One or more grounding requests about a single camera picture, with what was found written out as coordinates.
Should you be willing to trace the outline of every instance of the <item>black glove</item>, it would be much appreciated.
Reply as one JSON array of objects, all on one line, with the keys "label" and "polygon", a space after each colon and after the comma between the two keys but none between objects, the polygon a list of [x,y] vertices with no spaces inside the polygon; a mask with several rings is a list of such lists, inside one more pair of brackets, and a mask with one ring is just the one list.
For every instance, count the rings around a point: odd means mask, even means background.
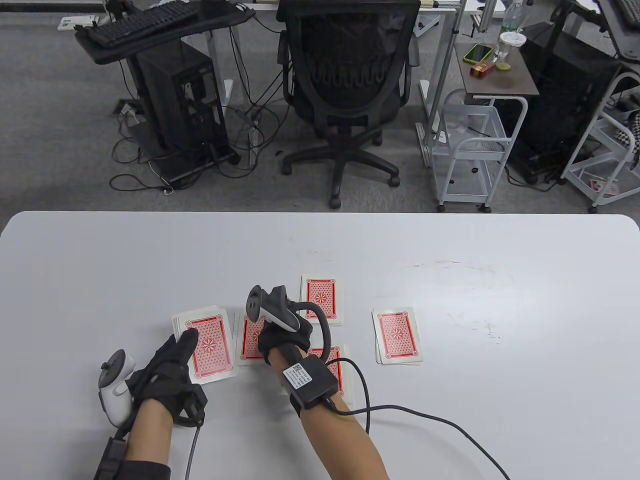
[{"label": "black glove", "polygon": [[264,322],[264,327],[258,337],[258,350],[262,353],[265,362],[269,363],[269,350],[285,343],[297,345],[304,351],[309,350],[311,346],[311,331],[314,328],[300,315],[297,315],[297,317],[300,322],[300,329],[297,332],[287,332],[287,330],[275,323]]},{"label": "black glove", "polygon": [[140,404],[152,398],[158,400],[171,413],[173,421],[184,408],[188,395],[185,386],[191,384],[187,361],[198,344],[198,330],[190,328],[183,332],[178,342],[172,335],[162,345],[142,370],[133,372],[127,386],[134,398],[137,413]]}]

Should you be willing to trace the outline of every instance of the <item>wire basket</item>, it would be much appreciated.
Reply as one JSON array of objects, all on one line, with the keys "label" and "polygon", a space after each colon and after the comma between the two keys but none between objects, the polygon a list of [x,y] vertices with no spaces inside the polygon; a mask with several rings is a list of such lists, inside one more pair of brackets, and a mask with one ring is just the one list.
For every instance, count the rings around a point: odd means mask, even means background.
[{"label": "wire basket", "polygon": [[455,154],[461,160],[500,161],[508,143],[495,107],[446,104],[442,108],[434,146],[437,154]]}]

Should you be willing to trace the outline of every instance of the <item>plastic bottle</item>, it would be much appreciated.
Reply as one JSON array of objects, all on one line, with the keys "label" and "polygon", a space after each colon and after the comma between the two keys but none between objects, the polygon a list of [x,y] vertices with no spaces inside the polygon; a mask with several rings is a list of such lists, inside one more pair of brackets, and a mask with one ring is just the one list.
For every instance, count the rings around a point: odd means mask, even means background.
[{"label": "plastic bottle", "polygon": [[522,25],[523,19],[524,8],[522,6],[522,0],[513,0],[513,3],[509,5],[507,11],[504,12],[500,33],[506,31],[518,31]]}]

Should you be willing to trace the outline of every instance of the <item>chair base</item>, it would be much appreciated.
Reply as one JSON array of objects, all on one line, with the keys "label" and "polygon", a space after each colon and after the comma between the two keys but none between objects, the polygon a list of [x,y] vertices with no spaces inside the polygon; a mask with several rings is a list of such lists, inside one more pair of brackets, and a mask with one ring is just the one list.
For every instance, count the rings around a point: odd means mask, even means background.
[{"label": "chair base", "polygon": [[328,145],[326,147],[308,148],[287,155],[282,160],[282,175],[291,175],[292,165],[294,163],[317,161],[317,160],[333,160],[335,168],[333,169],[333,180],[331,184],[331,197],[329,199],[329,207],[331,209],[340,208],[340,187],[342,186],[342,177],[344,176],[344,167],[349,162],[360,163],[362,165],[371,166],[387,172],[390,177],[388,184],[390,187],[398,187],[400,185],[400,170],[391,162],[384,160],[372,153],[360,150],[358,147],[367,140],[372,138],[381,138],[380,132],[367,132],[356,137],[348,139],[342,138],[335,142],[335,146]]}]

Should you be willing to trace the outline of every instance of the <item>black keyboard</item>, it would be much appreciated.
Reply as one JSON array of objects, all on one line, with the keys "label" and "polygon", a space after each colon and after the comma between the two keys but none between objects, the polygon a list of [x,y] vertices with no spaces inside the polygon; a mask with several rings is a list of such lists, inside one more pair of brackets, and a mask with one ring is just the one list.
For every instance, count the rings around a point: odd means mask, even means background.
[{"label": "black keyboard", "polygon": [[94,42],[111,48],[149,36],[197,14],[193,4],[173,0],[134,15],[128,15],[115,22],[86,30]]}]

